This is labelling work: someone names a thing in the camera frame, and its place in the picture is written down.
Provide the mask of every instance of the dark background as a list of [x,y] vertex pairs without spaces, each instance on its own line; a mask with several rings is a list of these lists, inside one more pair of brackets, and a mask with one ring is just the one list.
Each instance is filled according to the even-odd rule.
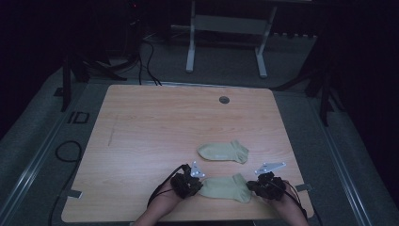
[[[125,5],[127,1],[104,2],[1,1],[0,137],[24,112],[47,77],[61,67],[67,54],[79,50],[92,59],[106,61],[109,52],[105,50],[123,48],[119,40],[126,35],[126,22],[136,20],[132,16],[142,15],[142,9],[142,18],[165,37],[171,24],[189,23],[190,1],[152,0],[148,5],[136,1],[139,9],[133,8],[133,14]],[[201,2],[199,10],[209,14],[223,9],[227,15],[248,16],[240,10],[248,7],[246,3]],[[259,4],[255,3],[251,17],[263,17]],[[313,1],[280,4],[272,28],[288,36],[318,36],[304,73],[334,57],[333,87],[397,205],[398,23],[399,7],[393,1]],[[128,44],[134,51],[136,43]]]

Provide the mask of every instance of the small round object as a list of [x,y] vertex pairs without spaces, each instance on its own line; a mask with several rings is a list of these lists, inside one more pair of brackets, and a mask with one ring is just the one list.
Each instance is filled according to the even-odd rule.
[[222,103],[222,104],[228,104],[229,103],[229,101],[230,101],[230,99],[229,99],[229,97],[227,97],[227,96],[221,96],[220,98],[219,98],[219,102],[220,103]]

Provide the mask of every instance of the wood grain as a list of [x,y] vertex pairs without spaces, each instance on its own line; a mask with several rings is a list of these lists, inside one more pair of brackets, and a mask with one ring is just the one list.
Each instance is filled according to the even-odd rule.
[[[227,96],[226,105],[219,102]],[[207,161],[197,148],[238,139],[248,161]],[[275,174],[303,184],[273,93],[268,89],[111,86],[95,123],[69,198],[66,222],[135,221],[148,198],[181,164],[196,160],[207,177],[241,173],[256,181],[263,162],[285,162]],[[306,191],[299,197],[313,215]],[[250,203],[196,195],[164,221],[277,218],[259,197]]]

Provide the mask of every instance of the wooden table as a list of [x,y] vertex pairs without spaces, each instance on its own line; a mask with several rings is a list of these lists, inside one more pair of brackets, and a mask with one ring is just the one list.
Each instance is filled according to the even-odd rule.
[[[221,96],[230,99],[219,102]],[[197,148],[238,139],[248,161],[207,161]],[[72,185],[81,199],[68,198],[66,222],[135,221],[156,187],[181,164],[196,160],[207,177],[241,173],[256,181],[263,162],[285,162],[276,176],[303,184],[273,93],[268,89],[111,86]],[[309,217],[306,191],[299,192]],[[181,202],[164,221],[277,218],[253,194],[250,203],[205,198]]]

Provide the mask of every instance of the gray floor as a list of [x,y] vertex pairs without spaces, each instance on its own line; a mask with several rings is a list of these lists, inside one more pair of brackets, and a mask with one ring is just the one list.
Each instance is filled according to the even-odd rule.
[[[262,79],[258,75],[252,48],[199,39],[195,70],[186,73],[186,33],[176,33],[171,43],[159,41],[156,36],[147,37],[147,40],[155,50],[150,63],[151,72],[164,85],[181,83],[248,88],[274,87],[294,78],[314,44],[314,40],[307,38],[271,37],[264,53],[268,77]],[[151,53],[150,45],[143,45],[141,53],[146,60]],[[128,77],[128,81],[122,83],[137,84],[138,67],[120,75]],[[143,73],[143,79],[149,79],[146,73]],[[9,225],[48,224],[56,197],[73,171],[73,163],[56,159],[56,147],[66,140],[76,140],[85,149],[106,89],[110,84],[120,83],[99,76],[93,76],[88,84],[73,82],[73,102],[67,112],[61,113],[62,100],[53,96],[61,81],[61,71],[49,77],[21,118],[0,141],[2,214],[7,212],[5,206],[15,207],[9,212],[9,218],[3,221]],[[306,82],[274,94],[303,178],[313,187],[310,191],[312,204],[324,225],[399,225],[398,210],[349,117],[333,106],[334,112],[328,113],[329,127],[324,127],[317,117],[320,101],[307,98],[303,93],[305,87]],[[88,123],[68,123],[73,111],[89,113]],[[62,153],[75,158],[77,148],[68,145]],[[25,170],[29,163],[33,164],[31,161],[35,156],[43,159],[43,164],[36,166],[37,174]],[[22,175],[31,176],[25,185],[30,187],[26,193],[14,189]],[[53,225],[69,225],[60,218],[64,202],[65,199],[61,198],[56,205]],[[285,225],[278,219],[167,225],[254,224]],[[319,222],[313,217],[310,224],[319,225]],[[73,225],[128,225],[128,222]]]

